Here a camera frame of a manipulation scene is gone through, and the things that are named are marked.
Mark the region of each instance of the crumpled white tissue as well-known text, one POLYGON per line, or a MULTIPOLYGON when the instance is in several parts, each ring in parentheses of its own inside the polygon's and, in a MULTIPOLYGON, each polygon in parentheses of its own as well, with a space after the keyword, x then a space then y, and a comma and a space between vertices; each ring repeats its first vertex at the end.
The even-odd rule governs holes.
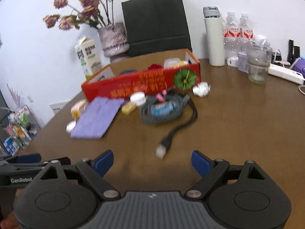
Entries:
POLYGON ((207 82, 201 82, 197 86, 193 87, 194 95, 205 97, 211 90, 211 85, 208 85, 207 82))

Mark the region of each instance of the box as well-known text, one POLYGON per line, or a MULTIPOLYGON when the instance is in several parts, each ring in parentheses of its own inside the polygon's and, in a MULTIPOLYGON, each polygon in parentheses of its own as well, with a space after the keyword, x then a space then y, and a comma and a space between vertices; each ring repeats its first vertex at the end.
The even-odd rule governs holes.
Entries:
POLYGON ((187 90, 200 83, 199 64, 188 49, 151 53, 105 66, 82 84, 82 90, 89 102, 97 96, 129 98, 139 91, 156 94, 174 85, 187 90), (148 70, 153 64, 163 66, 164 61, 171 58, 179 58, 189 64, 179 68, 148 70), (137 72, 120 75, 127 70, 137 72))
POLYGON ((82 37, 75 46, 75 50, 86 79, 89 79, 93 74, 102 69, 102 62, 99 54, 96 52, 93 39, 85 36, 82 37))

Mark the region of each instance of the glass pitcher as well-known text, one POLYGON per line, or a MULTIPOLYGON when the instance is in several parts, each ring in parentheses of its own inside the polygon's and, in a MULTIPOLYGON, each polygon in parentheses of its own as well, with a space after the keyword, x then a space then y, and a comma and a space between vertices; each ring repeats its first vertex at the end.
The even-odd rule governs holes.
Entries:
POLYGON ((243 46, 247 53, 247 62, 249 66, 248 77, 255 83, 264 84, 268 76, 268 68, 272 60, 272 48, 254 44, 245 44, 243 46))

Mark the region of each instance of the purple pouch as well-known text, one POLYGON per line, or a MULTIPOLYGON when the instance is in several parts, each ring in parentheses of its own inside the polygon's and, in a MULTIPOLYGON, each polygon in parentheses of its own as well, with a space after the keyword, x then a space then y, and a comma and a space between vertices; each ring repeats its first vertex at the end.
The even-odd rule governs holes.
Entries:
POLYGON ((96 97, 78 120, 71 132, 71 138, 101 138, 111 125, 123 102, 124 99, 96 97))
POLYGON ((305 60, 299 59, 294 66, 294 70, 300 72, 305 78, 305 60))

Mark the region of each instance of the thermos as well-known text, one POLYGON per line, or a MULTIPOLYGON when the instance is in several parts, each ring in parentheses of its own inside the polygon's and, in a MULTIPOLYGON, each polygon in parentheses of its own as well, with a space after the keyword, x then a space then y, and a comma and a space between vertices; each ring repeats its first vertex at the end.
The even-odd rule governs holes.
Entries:
POLYGON ((225 65, 225 47, 222 33, 222 19, 217 7, 203 8, 206 37, 208 41, 209 63, 212 66, 225 65))

